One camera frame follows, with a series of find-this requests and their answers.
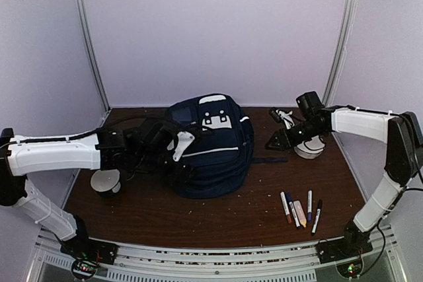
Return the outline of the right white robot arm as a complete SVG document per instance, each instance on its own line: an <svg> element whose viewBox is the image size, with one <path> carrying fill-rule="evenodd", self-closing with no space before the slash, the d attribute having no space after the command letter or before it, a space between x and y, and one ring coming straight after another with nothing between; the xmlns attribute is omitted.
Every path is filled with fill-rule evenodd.
<svg viewBox="0 0 423 282"><path fill-rule="evenodd" d="M422 169L422 132L414 113L376 112L351 106L306 106L303 119L272 108L269 113L285 126L267 141L266 149L294 150L303 159L315 159L325 149L327 134L352 135L383 147L382 177L365 205L353 216L337 242L336 250L353 256L368 243L369 234L396 207L409 183Z"/></svg>

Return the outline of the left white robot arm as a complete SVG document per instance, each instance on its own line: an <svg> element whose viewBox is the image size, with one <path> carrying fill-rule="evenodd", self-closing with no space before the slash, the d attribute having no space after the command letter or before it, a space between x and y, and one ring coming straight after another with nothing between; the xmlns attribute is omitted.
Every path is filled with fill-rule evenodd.
<svg viewBox="0 0 423 282"><path fill-rule="evenodd" d="M84 220L52 203L28 175L73 168L133 174L145 168L180 180L192 174L182 156L196 140L192 132L160 123L47 138L15 135L7 128L1 134L1 205L22 209L53 232L69 255L87 260L101 249L89 238Z"/></svg>

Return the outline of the navy blue student backpack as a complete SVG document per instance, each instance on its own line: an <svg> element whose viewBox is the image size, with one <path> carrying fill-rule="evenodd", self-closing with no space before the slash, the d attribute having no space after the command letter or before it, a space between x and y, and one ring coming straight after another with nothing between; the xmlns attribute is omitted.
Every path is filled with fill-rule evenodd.
<svg viewBox="0 0 423 282"><path fill-rule="evenodd" d="M194 169L174 191L188 199L230 194L244 183L252 163L287 162L286 157L253 157L254 129L250 118L228 95L209 94L169 107L165 117L185 127L202 128L202 136L183 152Z"/></svg>

